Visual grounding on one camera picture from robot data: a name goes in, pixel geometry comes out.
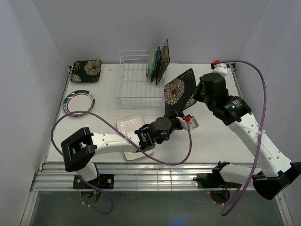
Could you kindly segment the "cream square flower plate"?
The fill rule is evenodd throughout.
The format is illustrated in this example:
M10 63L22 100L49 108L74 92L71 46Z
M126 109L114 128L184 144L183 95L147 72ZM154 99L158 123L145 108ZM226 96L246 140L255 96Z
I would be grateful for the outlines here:
M169 54L169 42L168 39L164 43L162 50L161 50L161 64L160 69L156 77L156 85L159 84L161 78L163 77L163 74L165 70L167 69L168 65L170 63L170 54Z

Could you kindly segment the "teal square plate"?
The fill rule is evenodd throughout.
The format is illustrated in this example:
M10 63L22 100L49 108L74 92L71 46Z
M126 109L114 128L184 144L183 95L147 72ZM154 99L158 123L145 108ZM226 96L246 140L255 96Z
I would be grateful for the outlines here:
M160 46L158 46L156 52L155 52L155 65L153 68L153 72L151 74L151 82L153 82L155 80L155 78L157 77L157 74L159 72L160 69L160 65L161 65L161 60L162 60L162 56L161 56L161 48Z

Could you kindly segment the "round white green-rimmed plate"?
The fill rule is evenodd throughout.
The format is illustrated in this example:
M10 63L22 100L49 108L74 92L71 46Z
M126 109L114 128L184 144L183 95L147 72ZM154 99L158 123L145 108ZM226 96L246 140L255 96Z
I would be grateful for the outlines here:
M68 94L62 105L63 112L68 114L74 111L90 112L95 106L95 96L88 90L76 90Z

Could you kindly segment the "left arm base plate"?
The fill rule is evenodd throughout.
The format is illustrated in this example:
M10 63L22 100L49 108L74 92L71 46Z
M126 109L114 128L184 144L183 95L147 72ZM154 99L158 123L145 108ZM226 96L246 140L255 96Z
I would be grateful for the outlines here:
M114 188L114 174L100 174L96 179L89 181L90 184L101 189L113 189ZM73 189L92 189L84 182L82 182L78 175L74 176Z

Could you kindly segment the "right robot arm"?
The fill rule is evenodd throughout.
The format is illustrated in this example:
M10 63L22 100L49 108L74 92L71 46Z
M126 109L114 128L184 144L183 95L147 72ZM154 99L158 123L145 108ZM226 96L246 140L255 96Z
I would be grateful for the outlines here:
M259 130L251 108L238 96L229 95L225 78L219 73L200 77L194 99L205 103L213 115L233 131L254 156L255 169L229 162L218 162L212 170L213 183L223 187L227 183L246 184L267 200L289 186L300 174L301 163L292 162L273 144L264 131Z

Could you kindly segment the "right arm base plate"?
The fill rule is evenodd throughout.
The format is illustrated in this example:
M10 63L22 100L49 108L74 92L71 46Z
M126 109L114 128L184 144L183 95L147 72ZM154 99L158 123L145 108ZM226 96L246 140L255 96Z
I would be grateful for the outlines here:
M238 188L240 184L219 181L213 173L199 173L193 179L198 188Z

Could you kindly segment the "mint green round flower plate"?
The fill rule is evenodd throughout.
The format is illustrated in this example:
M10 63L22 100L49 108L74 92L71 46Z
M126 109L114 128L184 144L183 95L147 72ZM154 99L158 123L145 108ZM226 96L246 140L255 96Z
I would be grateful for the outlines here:
M146 78L149 81L151 79L151 74L153 72L154 66L155 66L155 60L156 60L156 50L151 49L149 56L148 56L148 61L147 61L147 73L146 73Z

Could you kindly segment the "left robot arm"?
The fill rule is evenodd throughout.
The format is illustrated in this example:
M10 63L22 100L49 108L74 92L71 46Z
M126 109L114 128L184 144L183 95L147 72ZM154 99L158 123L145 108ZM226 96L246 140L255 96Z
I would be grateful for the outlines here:
M175 130L191 132L191 117L159 117L146 124L141 114L123 117L116 121L114 134L91 132L84 127L70 135L61 143L65 170L76 172L89 188L99 185L98 169L92 162L95 156L107 153L131 153L134 157L152 156L156 144L162 144Z

